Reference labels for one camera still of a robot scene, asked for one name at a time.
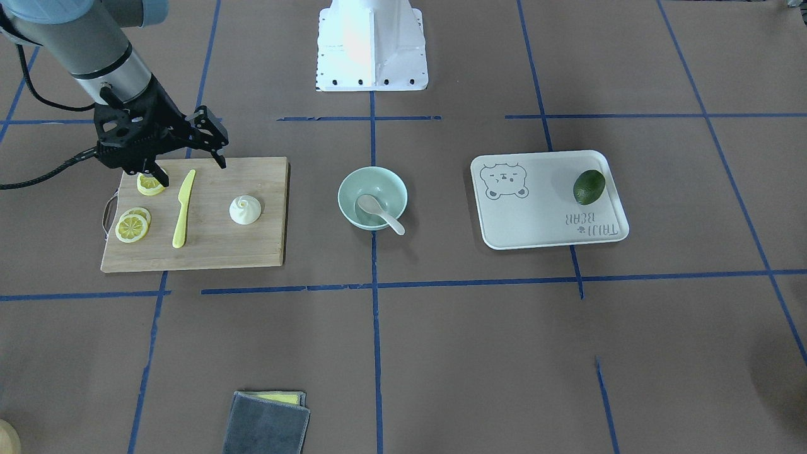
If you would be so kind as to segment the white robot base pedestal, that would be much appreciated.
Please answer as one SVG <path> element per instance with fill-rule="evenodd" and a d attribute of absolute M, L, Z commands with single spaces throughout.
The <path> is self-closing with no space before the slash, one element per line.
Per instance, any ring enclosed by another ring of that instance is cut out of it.
<path fill-rule="evenodd" d="M 317 91 L 429 86 L 423 15 L 409 1 L 332 1 L 318 25 Z"/>

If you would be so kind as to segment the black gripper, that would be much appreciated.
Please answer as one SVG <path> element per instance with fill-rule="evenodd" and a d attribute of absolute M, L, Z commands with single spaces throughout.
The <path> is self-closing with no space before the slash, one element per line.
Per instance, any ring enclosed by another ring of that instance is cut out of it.
<path fill-rule="evenodd" d="M 95 158 L 104 166 L 128 175 L 146 173 L 165 189 L 170 179 L 156 164 L 159 155 L 201 149 L 211 154 L 220 169 L 227 168 L 223 149 L 229 143 L 228 131 L 208 106 L 183 114 L 155 77 L 129 101 L 119 98 L 110 83 L 103 83 L 99 95 L 103 103 L 93 109 L 98 135 Z"/>

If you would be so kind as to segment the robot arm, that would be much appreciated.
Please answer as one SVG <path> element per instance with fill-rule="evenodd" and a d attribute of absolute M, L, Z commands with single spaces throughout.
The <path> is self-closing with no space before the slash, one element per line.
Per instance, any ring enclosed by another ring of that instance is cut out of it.
<path fill-rule="evenodd" d="M 3 1 L 2 34 L 14 42 L 23 78 L 35 98 L 23 46 L 49 50 L 92 98 L 97 142 L 49 173 L 2 189 L 23 189 L 89 158 L 128 175 L 143 173 L 164 187 L 156 158 L 181 148 L 210 152 L 220 168 L 228 133 L 204 105 L 182 113 L 124 34 L 165 21 L 167 1 Z"/>

